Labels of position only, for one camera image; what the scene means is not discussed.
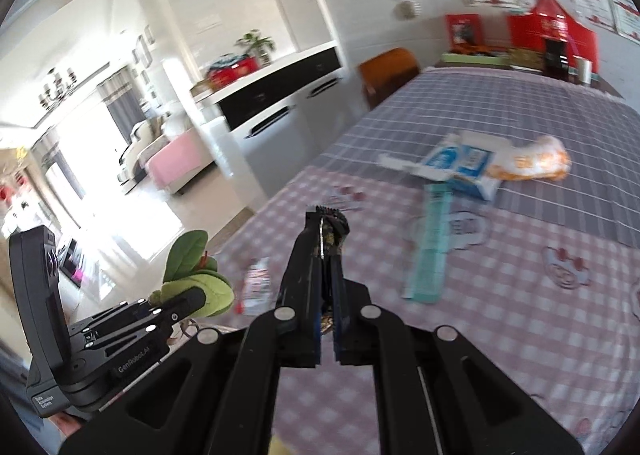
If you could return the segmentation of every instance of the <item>sofa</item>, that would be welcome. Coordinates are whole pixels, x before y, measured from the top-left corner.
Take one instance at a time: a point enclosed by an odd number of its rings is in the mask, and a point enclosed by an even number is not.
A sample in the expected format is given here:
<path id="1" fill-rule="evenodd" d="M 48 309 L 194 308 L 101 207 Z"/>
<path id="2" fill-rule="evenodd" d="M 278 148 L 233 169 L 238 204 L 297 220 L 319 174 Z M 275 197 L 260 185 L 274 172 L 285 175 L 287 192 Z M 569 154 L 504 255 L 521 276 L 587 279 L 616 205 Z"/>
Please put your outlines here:
<path id="1" fill-rule="evenodd" d="M 131 144 L 120 156 L 120 173 L 118 181 L 123 193 L 129 193 L 143 178 L 146 172 L 138 163 L 138 155 L 156 139 L 154 122 L 144 120 L 131 130 Z"/>
<path id="2" fill-rule="evenodd" d="M 178 114 L 162 125 L 162 135 L 140 152 L 138 163 L 158 189 L 176 194 L 209 167 L 213 157 L 186 114 Z"/>

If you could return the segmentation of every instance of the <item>ceiling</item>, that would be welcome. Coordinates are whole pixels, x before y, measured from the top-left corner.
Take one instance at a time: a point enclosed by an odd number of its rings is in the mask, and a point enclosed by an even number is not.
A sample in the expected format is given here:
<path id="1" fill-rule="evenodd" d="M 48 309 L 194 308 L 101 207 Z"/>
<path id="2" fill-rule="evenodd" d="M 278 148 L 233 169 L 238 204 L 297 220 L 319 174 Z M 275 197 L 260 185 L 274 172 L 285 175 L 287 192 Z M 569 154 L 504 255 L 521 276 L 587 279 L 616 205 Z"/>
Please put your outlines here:
<path id="1" fill-rule="evenodd" d="M 0 60 L 0 126 L 35 126 L 46 115 L 38 95 L 52 67 L 63 76 L 71 67 L 81 82 L 105 63 L 121 62 L 133 48 L 129 40 L 140 25 L 144 27 L 138 0 L 73 0 L 60 8 Z M 59 110 L 71 110 L 95 84 L 76 92 Z"/>

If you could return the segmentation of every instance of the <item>blue label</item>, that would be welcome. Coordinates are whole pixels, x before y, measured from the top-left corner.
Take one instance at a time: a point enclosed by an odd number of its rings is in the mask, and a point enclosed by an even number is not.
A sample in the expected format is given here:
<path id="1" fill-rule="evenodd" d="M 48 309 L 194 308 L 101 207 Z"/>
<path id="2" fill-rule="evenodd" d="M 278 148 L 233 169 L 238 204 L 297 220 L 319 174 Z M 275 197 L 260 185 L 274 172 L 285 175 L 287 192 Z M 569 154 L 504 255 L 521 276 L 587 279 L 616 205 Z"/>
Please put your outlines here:
<path id="1" fill-rule="evenodd" d="M 457 158 L 458 148 L 455 146 L 450 146 L 449 148 L 440 150 L 440 152 L 431 157 L 425 165 L 436 168 L 437 170 L 449 170 L 451 169 Z"/>
<path id="2" fill-rule="evenodd" d="M 466 193 L 470 197 L 484 200 L 484 197 L 482 197 L 482 193 L 480 192 L 480 188 L 471 182 L 453 177 L 447 181 L 447 184 L 455 191 L 460 191 L 462 193 Z"/>
<path id="3" fill-rule="evenodd" d="M 493 152 L 472 146 L 463 146 L 457 172 L 465 177 L 477 179 L 484 172 Z"/>

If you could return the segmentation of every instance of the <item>cabinet handle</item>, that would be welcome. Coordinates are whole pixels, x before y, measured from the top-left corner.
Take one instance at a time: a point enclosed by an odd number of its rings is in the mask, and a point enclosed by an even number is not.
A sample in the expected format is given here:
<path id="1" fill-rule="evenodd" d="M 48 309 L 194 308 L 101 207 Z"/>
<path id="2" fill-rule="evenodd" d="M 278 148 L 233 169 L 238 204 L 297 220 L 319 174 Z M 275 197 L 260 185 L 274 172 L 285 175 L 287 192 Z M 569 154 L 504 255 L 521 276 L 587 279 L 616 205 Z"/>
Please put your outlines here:
<path id="1" fill-rule="evenodd" d="M 319 96 L 323 92 L 329 90 L 329 88 L 333 88 L 338 83 L 340 83 L 340 78 L 333 78 L 326 83 L 323 83 L 322 85 L 316 86 L 316 88 L 309 92 L 309 95 L 306 96 L 306 99 L 315 98 L 316 96 Z"/>
<path id="2" fill-rule="evenodd" d="M 250 139 L 255 137 L 256 135 L 261 134 L 264 130 L 269 128 L 271 125 L 276 124 L 281 118 L 287 117 L 289 115 L 289 111 L 292 107 L 285 106 L 283 109 L 278 110 L 275 114 L 270 115 L 264 121 L 256 124 L 252 129 L 251 133 L 245 137 L 245 139 Z"/>

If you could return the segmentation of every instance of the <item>wooden chair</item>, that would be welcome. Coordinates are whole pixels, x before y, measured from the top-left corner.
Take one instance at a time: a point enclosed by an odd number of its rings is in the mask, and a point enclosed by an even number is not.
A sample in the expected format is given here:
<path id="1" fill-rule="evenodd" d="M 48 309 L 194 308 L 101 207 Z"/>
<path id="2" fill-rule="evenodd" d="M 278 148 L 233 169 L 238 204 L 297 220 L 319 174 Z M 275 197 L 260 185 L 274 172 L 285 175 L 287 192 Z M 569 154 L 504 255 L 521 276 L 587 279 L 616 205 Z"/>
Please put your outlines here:
<path id="1" fill-rule="evenodd" d="M 371 110 L 420 74 L 415 56 L 402 48 L 365 61 L 358 70 L 364 82 L 364 96 Z"/>

